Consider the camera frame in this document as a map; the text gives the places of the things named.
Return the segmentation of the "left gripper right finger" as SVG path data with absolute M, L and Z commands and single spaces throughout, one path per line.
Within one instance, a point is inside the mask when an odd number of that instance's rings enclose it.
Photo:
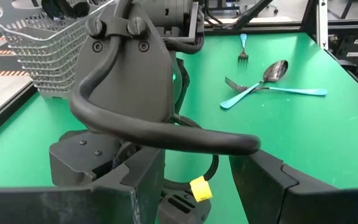
M 229 158 L 249 224 L 358 224 L 358 189 L 339 189 L 259 151 Z

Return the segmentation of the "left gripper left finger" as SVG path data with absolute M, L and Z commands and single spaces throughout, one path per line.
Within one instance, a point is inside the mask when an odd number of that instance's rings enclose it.
M 145 147 L 90 184 L 0 188 L 0 224 L 154 224 L 164 167 Z

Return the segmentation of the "blue-handled dark metal fork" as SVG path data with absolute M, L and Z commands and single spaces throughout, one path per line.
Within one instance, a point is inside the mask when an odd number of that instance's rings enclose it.
M 239 62 L 248 61 L 249 56 L 248 56 L 248 54 L 245 52 L 247 34 L 241 34 L 239 37 L 240 37 L 240 40 L 241 40 L 242 52 L 241 52 L 241 53 L 239 54 L 239 56 L 238 56 L 238 61 L 239 61 Z
M 249 89 L 248 86 L 238 85 L 230 78 L 225 77 L 225 83 L 229 85 L 233 90 L 241 93 Z M 290 93 L 297 93 L 303 95 L 314 95 L 314 96 L 326 96 L 328 91 L 325 89 L 309 89 L 309 90 L 302 90 L 302 89 L 288 89 L 288 88 L 276 88 L 276 87 L 257 87 L 252 92 L 259 91 L 259 90 L 277 90 L 277 91 L 285 91 Z

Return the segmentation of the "black control box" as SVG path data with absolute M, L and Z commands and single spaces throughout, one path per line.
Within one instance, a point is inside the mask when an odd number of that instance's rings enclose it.
M 330 51 L 342 68 L 358 78 L 358 34 L 335 35 Z

